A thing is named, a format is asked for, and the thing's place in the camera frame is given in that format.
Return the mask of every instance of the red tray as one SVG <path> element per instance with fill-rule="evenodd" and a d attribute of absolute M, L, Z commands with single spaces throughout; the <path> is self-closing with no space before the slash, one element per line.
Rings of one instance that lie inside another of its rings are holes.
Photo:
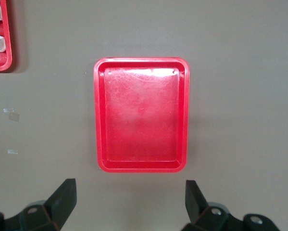
<path fill-rule="evenodd" d="M 12 63 L 12 50 L 7 15 L 6 0 L 0 0 L 2 21 L 0 21 L 0 35 L 5 38 L 6 51 L 0 52 L 0 71 L 7 70 Z"/>
<path fill-rule="evenodd" d="M 181 58 L 103 58 L 94 67 L 98 164 L 178 172 L 187 161 L 189 66 Z"/>

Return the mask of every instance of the tape piece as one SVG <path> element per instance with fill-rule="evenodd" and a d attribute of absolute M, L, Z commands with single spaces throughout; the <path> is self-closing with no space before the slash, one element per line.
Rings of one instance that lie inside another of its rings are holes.
<path fill-rule="evenodd" d="M 10 113 L 9 113 L 9 119 L 10 119 L 10 120 L 19 122 L 19 117 L 20 117 L 20 115 L 17 114 L 17 113 L 13 113 L 13 112 L 10 112 Z"/>
<path fill-rule="evenodd" d="M 13 108 L 4 108 L 4 112 L 14 112 Z"/>
<path fill-rule="evenodd" d="M 18 155 L 18 150 L 8 149 L 8 154 Z"/>

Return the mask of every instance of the red plastic tray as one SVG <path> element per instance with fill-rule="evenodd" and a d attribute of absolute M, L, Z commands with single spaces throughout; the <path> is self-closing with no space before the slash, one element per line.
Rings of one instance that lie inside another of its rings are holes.
<path fill-rule="evenodd" d="M 5 71 L 11 66 L 13 60 L 11 43 L 10 43 L 6 0 L 0 0 L 0 7 L 2 13 L 2 21 L 0 21 L 0 35 L 5 38 L 6 42 L 6 51 L 0 52 L 0 71 Z"/>
<path fill-rule="evenodd" d="M 103 58 L 94 67 L 98 164 L 178 172 L 187 161 L 189 66 L 181 58 Z"/>

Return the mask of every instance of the gray table surface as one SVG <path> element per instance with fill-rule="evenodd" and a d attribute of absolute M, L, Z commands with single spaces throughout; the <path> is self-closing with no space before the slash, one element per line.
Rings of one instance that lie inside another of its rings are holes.
<path fill-rule="evenodd" d="M 15 67 L 0 73 L 0 211 L 76 178 L 65 231 L 178 231 L 185 180 L 242 219 L 288 231 L 288 0 L 11 0 Z M 93 66 L 180 56 L 191 68 L 188 163 L 175 174 L 97 164 Z M 14 108 L 19 122 L 3 108 Z M 7 150 L 18 150 L 18 155 Z"/>

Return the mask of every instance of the bolt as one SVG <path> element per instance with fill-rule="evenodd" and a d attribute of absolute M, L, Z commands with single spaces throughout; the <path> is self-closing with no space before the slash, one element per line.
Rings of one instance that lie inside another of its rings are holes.
<path fill-rule="evenodd" d="M 261 220 L 259 217 L 257 216 L 252 216 L 250 218 L 250 220 L 256 224 L 262 225 L 263 224 L 263 220 Z"/>
<path fill-rule="evenodd" d="M 222 212 L 218 209 L 218 208 L 213 208 L 211 209 L 211 212 L 214 214 L 214 215 L 221 215 Z"/>
<path fill-rule="evenodd" d="M 32 214 L 32 213 L 35 213 L 37 211 L 37 208 L 30 208 L 29 210 L 28 210 L 28 214 Z"/>

